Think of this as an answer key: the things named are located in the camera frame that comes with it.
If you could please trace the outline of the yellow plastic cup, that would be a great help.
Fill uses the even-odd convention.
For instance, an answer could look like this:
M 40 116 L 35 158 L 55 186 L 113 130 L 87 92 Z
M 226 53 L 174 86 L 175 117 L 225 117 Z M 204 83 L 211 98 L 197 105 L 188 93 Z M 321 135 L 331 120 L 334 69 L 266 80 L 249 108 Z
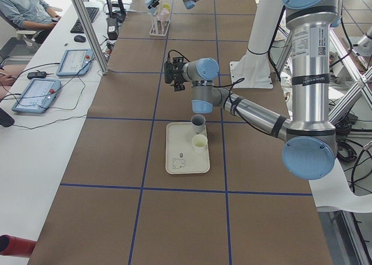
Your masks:
M 171 7 L 168 3 L 163 4 L 163 9 L 167 9 L 168 11 L 171 11 Z

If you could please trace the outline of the pink plastic cup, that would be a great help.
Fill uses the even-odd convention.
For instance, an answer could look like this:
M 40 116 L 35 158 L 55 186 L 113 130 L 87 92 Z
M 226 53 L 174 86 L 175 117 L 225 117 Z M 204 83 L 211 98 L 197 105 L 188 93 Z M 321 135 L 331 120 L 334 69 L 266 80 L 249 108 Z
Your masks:
M 160 22 L 167 22 L 169 21 L 169 18 L 170 18 L 170 12 L 168 9 L 163 8 L 158 11 L 156 17 L 157 17 L 157 20 Z

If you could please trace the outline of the black power adapter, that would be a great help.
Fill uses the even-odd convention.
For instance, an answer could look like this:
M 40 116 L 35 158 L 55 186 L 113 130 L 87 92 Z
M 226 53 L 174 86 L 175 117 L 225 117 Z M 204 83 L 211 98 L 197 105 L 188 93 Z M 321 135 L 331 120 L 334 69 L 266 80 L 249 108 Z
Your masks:
M 47 72 L 45 71 L 35 71 L 35 72 L 30 72 L 27 74 L 27 78 L 29 80 L 34 79 L 34 78 L 45 78 L 47 76 Z

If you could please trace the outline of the blue plastic cup front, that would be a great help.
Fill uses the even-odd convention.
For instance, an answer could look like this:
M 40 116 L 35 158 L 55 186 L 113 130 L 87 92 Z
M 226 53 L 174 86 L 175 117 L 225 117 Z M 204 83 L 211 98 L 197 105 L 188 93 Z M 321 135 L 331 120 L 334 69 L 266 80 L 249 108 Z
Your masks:
M 158 9 L 157 8 L 151 8 L 149 10 L 149 13 L 152 15 L 152 16 L 156 16 L 158 14 Z

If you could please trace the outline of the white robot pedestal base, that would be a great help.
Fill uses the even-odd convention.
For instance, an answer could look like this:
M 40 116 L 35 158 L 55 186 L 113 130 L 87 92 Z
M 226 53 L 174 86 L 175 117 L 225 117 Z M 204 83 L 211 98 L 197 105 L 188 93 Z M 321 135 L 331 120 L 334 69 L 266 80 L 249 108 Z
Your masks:
M 244 81 L 235 88 L 272 88 L 268 50 L 276 27 L 277 0 L 259 0 L 246 54 L 231 62 L 231 81 Z

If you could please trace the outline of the teach pendant tablet far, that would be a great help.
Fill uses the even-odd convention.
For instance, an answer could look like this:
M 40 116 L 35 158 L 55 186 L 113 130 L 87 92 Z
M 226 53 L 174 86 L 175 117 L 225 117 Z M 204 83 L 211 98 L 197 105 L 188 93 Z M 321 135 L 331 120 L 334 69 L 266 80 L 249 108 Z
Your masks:
M 65 50 L 56 75 L 58 77 L 82 76 L 88 72 L 93 60 L 91 49 Z

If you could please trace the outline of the red bottle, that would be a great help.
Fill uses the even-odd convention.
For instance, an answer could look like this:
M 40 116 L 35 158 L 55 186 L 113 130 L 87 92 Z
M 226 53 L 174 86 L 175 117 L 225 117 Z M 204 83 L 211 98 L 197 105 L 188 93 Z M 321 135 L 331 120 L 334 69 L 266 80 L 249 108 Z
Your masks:
M 36 241 L 29 239 L 1 235 L 1 255 L 29 258 L 33 253 L 36 243 Z

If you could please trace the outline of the white chair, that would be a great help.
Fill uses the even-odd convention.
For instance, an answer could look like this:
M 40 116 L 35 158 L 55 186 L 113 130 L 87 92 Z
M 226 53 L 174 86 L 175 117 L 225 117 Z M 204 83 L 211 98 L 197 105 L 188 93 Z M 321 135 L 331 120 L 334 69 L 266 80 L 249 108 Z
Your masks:
M 334 168 L 319 180 L 310 180 L 313 199 L 318 212 L 339 210 L 353 213 L 371 213 L 371 194 L 357 196 L 349 189 L 344 171 L 338 160 Z

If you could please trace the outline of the cream plastic tray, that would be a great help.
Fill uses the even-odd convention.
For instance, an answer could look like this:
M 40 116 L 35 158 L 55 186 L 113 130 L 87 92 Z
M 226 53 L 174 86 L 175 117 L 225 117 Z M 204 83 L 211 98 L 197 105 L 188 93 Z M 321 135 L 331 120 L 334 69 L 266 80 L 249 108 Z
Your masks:
M 201 133 L 207 137 L 206 129 Z M 172 122 L 166 127 L 165 168 L 169 174 L 206 173 L 210 169 L 209 148 L 201 153 L 192 147 L 196 133 L 190 122 Z

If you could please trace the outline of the black computer mouse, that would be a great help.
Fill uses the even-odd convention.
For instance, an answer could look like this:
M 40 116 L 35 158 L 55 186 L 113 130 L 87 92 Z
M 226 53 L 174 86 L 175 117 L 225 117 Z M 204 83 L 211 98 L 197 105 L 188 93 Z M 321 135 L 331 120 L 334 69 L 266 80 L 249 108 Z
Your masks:
M 73 40 L 78 43 L 86 42 L 86 38 L 83 35 L 76 35 L 74 36 Z

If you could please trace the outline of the teach pendant tablet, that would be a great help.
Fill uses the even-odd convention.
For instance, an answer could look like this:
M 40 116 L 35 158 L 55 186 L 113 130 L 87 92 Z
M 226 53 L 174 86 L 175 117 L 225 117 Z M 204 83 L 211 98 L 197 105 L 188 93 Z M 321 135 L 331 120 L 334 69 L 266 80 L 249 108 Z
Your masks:
M 58 77 L 82 76 L 88 72 L 93 60 L 91 49 L 65 50 L 56 75 Z
M 12 110 L 24 113 L 44 113 L 51 106 L 61 86 L 61 81 L 58 79 L 34 78 L 29 82 L 21 96 L 16 98 Z

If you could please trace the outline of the aluminium frame post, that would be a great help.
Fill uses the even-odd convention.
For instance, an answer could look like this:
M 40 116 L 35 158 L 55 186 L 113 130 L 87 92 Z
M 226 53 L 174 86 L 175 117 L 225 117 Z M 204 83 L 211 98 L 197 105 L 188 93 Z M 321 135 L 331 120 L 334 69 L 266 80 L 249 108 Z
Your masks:
M 98 39 L 96 37 L 94 28 L 91 24 L 90 18 L 88 16 L 86 7 L 84 5 L 83 0 L 71 0 L 72 4 L 76 10 L 78 18 L 81 21 L 82 27 L 85 32 L 85 36 L 88 39 L 90 47 L 94 53 L 97 63 L 99 64 L 99 68 L 103 75 L 108 73 L 108 64 L 106 58 L 101 50 L 101 46 L 99 45 Z

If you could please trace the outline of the pale cream plastic cup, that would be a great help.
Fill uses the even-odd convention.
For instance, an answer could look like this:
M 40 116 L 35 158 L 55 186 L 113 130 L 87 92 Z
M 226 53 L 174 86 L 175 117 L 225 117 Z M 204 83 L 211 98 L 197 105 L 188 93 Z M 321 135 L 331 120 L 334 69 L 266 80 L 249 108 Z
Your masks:
M 201 153 L 207 150 L 208 138 L 203 134 L 196 134 L 192 138 L 192 147 L 195 152 Z

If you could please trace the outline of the teach pendant tablet near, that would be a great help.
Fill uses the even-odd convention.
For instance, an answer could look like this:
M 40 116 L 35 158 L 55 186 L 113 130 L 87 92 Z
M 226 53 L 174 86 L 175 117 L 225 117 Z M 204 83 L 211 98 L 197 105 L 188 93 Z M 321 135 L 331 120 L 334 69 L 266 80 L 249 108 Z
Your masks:
M 29 82 L 21 96 L 16 98 L 12 110 L 24 113 L 44 113 L 51 106 L 61 86 L 61 81 L 58 79 L 34 78 Z

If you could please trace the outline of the person in blue shirt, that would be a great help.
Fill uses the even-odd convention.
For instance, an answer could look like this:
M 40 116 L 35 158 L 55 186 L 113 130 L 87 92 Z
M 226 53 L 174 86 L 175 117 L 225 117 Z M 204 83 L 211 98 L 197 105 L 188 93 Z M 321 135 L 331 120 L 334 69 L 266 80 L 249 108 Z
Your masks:
M 42 44 L 61 19 L 44 0 L 1 0 L 1 12 L 13 24 L 37 33 L 36 43 Z

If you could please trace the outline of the grey plastic cup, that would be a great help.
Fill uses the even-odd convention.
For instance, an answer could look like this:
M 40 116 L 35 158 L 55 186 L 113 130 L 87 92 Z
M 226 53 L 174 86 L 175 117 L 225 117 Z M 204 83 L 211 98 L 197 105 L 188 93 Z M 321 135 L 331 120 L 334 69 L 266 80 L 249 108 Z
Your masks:
M 195 114 L 191 117 L 191 124 L 193 131 L 200 134 L 206 128 L 206 118 L 201 114 Z

